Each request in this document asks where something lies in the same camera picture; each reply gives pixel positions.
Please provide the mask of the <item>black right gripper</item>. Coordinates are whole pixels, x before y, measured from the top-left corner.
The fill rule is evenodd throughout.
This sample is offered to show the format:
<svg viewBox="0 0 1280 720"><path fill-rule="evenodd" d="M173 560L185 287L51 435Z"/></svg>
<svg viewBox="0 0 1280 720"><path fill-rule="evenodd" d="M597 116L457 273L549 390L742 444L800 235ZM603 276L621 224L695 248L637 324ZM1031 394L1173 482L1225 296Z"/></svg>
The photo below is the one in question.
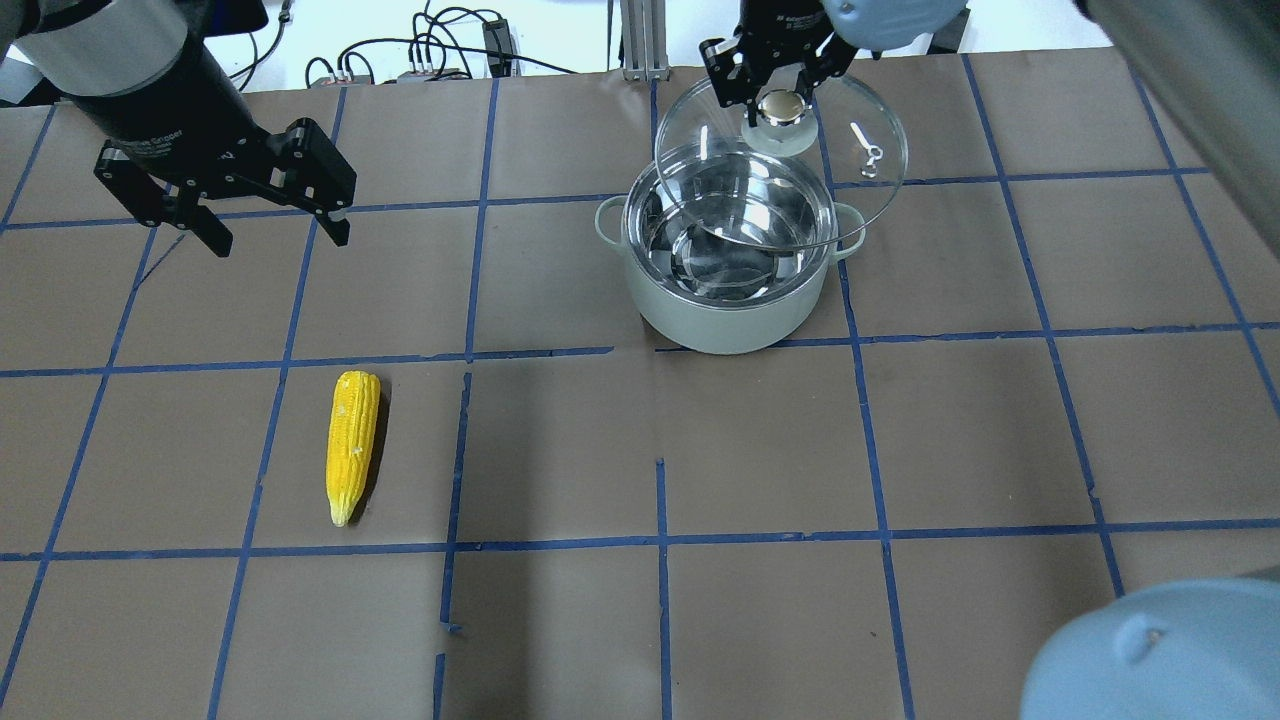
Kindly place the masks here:
<svg viewBox="0 0 1280 720"><path fill-rule="evenodd" d="M833 32L822 1L741 1L739 38L707 38L699 54L719 105L742 105L758 126L765 70L801 61L795 90L806 106L822 83L847 72L856 47Z"/></svg>

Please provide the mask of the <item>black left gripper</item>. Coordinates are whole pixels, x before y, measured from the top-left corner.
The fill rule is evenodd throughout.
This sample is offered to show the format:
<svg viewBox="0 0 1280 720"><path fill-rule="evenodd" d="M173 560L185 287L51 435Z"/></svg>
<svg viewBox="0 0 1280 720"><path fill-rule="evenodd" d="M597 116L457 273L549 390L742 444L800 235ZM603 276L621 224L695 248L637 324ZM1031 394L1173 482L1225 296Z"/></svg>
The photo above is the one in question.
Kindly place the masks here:
<svg viewBox="0 0 1280 720"><path fill-rule="evenodd" d="M310 117L261 127L189 29L65 28L61 91L104 132L93 173L138 223L229 258L233 233L209 202L260 197L349 243L357 174L333 138Z"/></svg>

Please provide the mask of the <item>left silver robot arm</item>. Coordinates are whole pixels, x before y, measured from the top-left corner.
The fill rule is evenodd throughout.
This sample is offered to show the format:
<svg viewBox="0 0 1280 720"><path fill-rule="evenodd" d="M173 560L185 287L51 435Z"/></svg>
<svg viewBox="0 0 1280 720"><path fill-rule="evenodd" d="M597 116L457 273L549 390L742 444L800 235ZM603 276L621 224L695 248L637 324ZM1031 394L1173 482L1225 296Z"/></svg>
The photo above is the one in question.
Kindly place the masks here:
<svg viewBox="0 0 1280 720"><path fill-rule="evenodd" d="M307 117L270 133L172 1L9 1L13 44L105 136L93 174L141 225L169 224L227 258L210 209L259 197L349 241L357 174Z"/></svg>

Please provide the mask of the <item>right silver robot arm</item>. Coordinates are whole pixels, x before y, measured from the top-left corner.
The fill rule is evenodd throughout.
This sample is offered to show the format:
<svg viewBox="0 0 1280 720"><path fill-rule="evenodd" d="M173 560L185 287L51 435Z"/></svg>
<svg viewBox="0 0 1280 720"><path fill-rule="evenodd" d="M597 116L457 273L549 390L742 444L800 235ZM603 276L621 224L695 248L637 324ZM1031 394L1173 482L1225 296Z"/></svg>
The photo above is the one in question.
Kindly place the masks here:
<svg viewBox="0 0 1280 720"><path fill-rule="evenodd" d="M1275 719L1277 241L1155 68L947 60L987 179L911 184L844 332L733 372L780 437L667 454L681 717Z"/></svg>

